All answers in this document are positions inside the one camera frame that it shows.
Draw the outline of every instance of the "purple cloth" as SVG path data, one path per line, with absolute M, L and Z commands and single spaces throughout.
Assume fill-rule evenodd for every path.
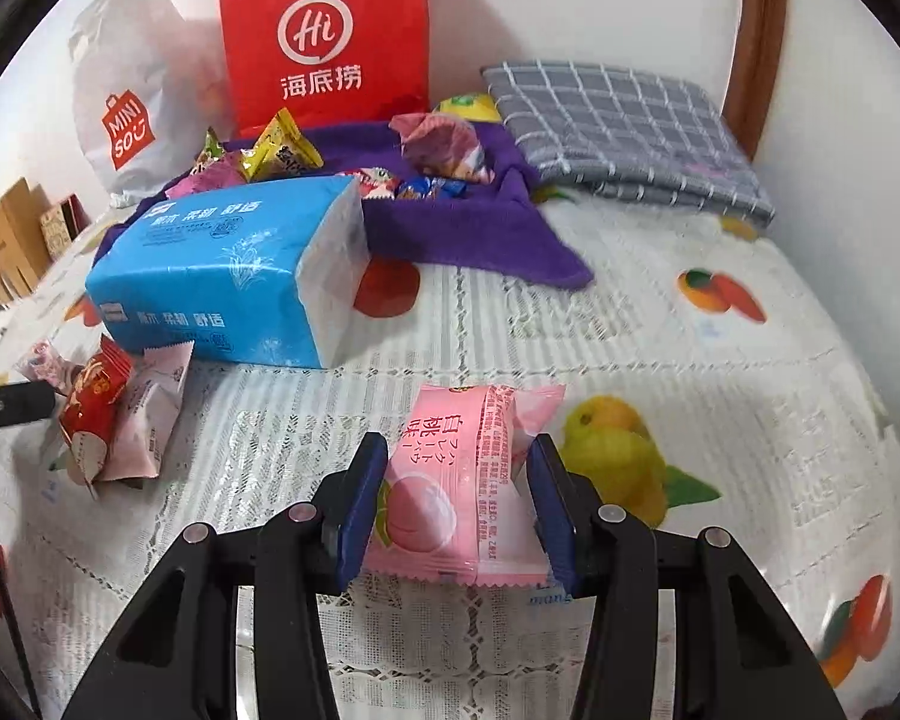
M 364 226 L 370 252 L 381 257 L 418 263 L 458 265 L 497 271 L 538 284 L 576 290 L 593 279 L 593 272 L 569 250 L 530 202 L 529 189 L 539 182 L 514 138 L 501 124 L 476 122 L 487 165 L 495 177 L 490 185 L 468 184 L 463 197 L 422 200 L 364 200 Z M 386 122 L 336 124 L 305 132 L 323 157 L 320 175 L 358 167 L 385 167 L 402 179 L 419 175 L 400 155 L 400 138 Z M 252 145 L 235 141 L 231 148 Z M 167 186 L 173 186 L 175 178 Z M 123 224 L 106 231 L 96 260 L 152 205 L 166 199 L 164 191 L 143 200 Z

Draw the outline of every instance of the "tissue pack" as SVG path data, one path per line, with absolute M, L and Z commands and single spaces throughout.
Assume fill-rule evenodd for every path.
M 86 289 L 127 351 L 330 367 L 369 259 L 358 182 L 293 178 L 154 205 Z

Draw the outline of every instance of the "blue gripper pad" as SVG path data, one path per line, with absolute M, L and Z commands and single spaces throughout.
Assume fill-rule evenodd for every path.
M 388 459 L 386 439 L 379 433 L 367 433 L 344 477 L 343 500 L 349 500 L 350 505 L 336 523 L 336 543 L 332 550 L 337 556 L 337 582 L 341 592 L 360 573 L 364 562 L 377 515 L 377 493 Z
M 560 471 L 568 484 L 570 480 L 554 442 L 547 434 L 537 436 L 527 452 L 527 482 L 536 509 L 536 528 L 554 579 L 574 595 L 580 581 L 576 572 L 576 533 L 559 489 Z

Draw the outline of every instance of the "white wall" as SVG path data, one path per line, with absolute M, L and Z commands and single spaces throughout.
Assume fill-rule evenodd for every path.
M 107 197 L 77 146 L 66 49 L 89 1 L 61 0 L 0 79 L 0 194 L 24 176 L 51 199 L 76 193 L 96 215 Z M 173 1 L 218 40 L 218 0 Z M 482 64 L 532 56 L 678 74 L 718 103 L 727 88 L 739 0 L 431 1 L 435 100 L 480 88 Z
M 790 0 L 756 170 L 900 436 L 900 49 L 861 1 Z

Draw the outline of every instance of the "silver bolt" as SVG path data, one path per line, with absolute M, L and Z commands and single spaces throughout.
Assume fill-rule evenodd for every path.
M 188 544 L 199 544 L 210 535 L 210 528 L 202 522 L 192 522 L 183 529 L 183 541 Z
M 290 517 L 293 522 L 309 522 L 316 516 L 317 507 L 310 503 L 310 501 L 295 503 L 287 512 L 287 517 Z
M 711 547 L 719 547 L 720 549 L 730 546 L 730 543 L 733 541 L 730 538 L 730 534 L 723 528 L 707 528 L 703 537 Z
M 597 509 L 597 515 L 604 522 L 623 522 L 626 519 L 626 510 L 622 506 L 607 503 Z

